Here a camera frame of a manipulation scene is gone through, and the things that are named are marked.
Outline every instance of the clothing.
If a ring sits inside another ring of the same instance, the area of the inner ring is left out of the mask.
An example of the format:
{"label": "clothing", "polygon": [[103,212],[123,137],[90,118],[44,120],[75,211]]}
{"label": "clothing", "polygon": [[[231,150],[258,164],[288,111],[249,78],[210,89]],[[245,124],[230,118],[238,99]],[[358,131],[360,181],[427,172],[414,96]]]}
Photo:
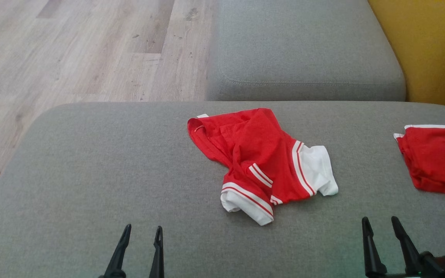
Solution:
{"label": "clothing", "polygon": [[445,125],[406,125],[394,134],[416,188],[445,193]]}
{"label": "clothing", "polygon": [[260,225],[274,220],[274,206],[338,192],[324,146],[308,148],[281,130],[270,109],[259,108],[188,122],[196,146],[228,167],[221,203],[243,210]]}

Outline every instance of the wooden floor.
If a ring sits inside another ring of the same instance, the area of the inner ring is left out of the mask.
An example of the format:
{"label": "wooden floor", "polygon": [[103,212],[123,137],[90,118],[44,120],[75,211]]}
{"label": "wooden floor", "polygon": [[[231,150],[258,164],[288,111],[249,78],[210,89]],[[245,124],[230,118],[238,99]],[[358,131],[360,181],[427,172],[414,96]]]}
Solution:
{"label": "wooden floor", "polygon": [[213,0],[0,0],[0,170],[71,102],[203,100]]}

